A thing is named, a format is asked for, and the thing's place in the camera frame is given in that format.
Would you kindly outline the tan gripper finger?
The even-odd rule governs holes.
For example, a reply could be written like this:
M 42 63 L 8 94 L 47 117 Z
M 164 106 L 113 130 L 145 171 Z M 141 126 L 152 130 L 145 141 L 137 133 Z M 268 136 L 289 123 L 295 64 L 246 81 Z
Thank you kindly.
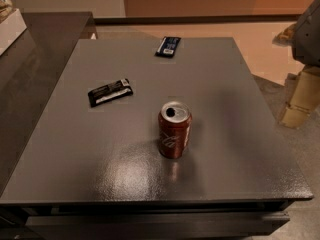
M 320 105 L 320 67 L 307 65 L 297 75 L 289 73 L 285 94 L 279 122 L 289 128 L 299 128 Z

